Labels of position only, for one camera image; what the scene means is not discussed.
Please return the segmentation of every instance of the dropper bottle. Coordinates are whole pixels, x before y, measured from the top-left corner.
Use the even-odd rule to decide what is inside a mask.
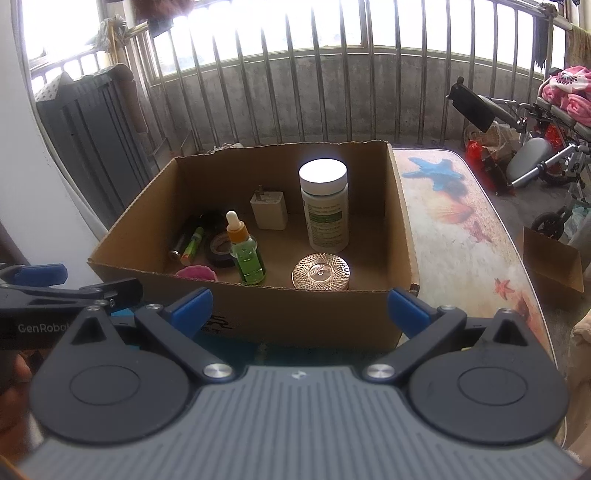
[[[228,238],[232,243],[230,254],[240,272],[244,283],[256,285],[265,278],[265,265],[262,262],[261,254],[255,238],[248,233],[244,222],[238,219],[233,210],[226,214],[228,226]]]

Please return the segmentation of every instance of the orange dropper cap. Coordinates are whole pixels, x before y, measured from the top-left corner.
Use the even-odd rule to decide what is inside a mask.
[[[238,218],[238,215],[234,210],[230,210],[226,214],[228,220],[228,226],[226,231],[228,232],[228,238],[233,244],[239,244],[248,240],[248,230],[244,222]]]

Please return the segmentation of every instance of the green liquid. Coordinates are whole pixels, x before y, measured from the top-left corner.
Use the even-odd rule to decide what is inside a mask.
[[[244,283],[256,285],[263,281],[266,273],[265,264],[253,237],[249,237],[245,242],[232,244],[230,253]]]

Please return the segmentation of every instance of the seashell print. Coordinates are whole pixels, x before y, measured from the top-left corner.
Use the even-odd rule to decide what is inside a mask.
[[[463,223],[474,213],[472,207],[464,205],[446,194],[430,196],[426,209],[433,220],[441,223]]]

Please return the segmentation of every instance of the gray seat cushion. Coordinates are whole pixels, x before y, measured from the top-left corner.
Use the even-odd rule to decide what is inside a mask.
[[[554,150],[544,138],[531,138],[515,154],[507,165],[507,180],[515,181],[528,173],[538,163],[548,160],[554,155]]]
[[[574,125],[574,131],[583,137],[587,142],[591,142],[591,128],[577,122]]]
[[[560,121],[568,125],[570,128],[573,128],[575,123],[577,123],[577,121],[573,117],[571,117],[564,110],[558,108],[556,105],[552,105],[552,107],[550,108],[550,113],[554,115],[556,118],[560,118]]]

